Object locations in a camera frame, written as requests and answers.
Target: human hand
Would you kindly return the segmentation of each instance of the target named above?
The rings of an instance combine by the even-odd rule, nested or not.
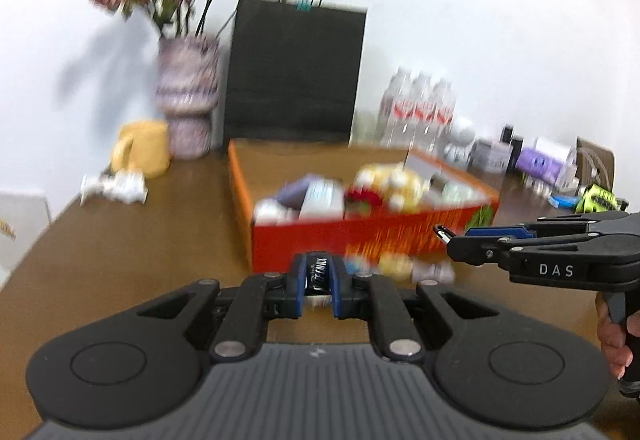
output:
[[[599,292],[596,296],[596,310],[598,312],[600,349],[609,363],[611,374],[620,380],[625,375],[625,368],[633,360],[631,349],[625,345],[625,329],[611,321],[607,302]],[[636,312],[626,319],[626,330],[628,333],[640,337],[640,312]]]

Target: white packaging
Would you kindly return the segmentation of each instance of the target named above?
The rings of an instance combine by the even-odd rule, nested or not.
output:
[[[344,216],[344,192],[330,180],[315,180],[306,190],[299,220],[341,220]]]
[[[511,144],[478,140],[472,151],[472,165],[487,173],[504,173],[511,159]]]
[[[80,184],[80,205],[88,197],[101,195],[126,204],[145,203],[148,189],[140,171],[118,171],[114,176],[84,175]]]

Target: vase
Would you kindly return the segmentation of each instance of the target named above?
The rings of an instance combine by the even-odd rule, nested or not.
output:
[[[158,51],[156,105],[169,125],[172,158],[206,155],[211,112],[218,104],[218,40],[207,36],[163,38]]]

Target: metal screw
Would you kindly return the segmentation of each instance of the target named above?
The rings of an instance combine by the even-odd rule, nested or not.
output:
[[[389,351],[391,353],[403,357],[413,357],[420,353],[421,349],[420,343],[411,339],[398,339],[389,345]]]
[[[213,351],[220,357],[239,357],[245,353],[246,347],[240,341],[222,341]]]

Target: cardboard box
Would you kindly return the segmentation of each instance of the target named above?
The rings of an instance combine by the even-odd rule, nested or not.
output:
[[[405,150],[348,147],[335,144],[276,143],[232,140],[228,147],[230,181],[238,226],[254,272],[286,272],[295,254],[326,250],[377,261],[383,252],[424,256],[442,250],[432,229],[442,224],[455,232],[488,226],[497,211],[498,192],[466,172],[433,157]],[[439,172],[471,185],[482,200],[458,208],[431,207],[417,214],[380,214],[329,222],[292,222],[254,226],[254,204],[272,197],[287,182],[308,173],[350,184],[358,170],[372,163],[405,162],[423,177]]]

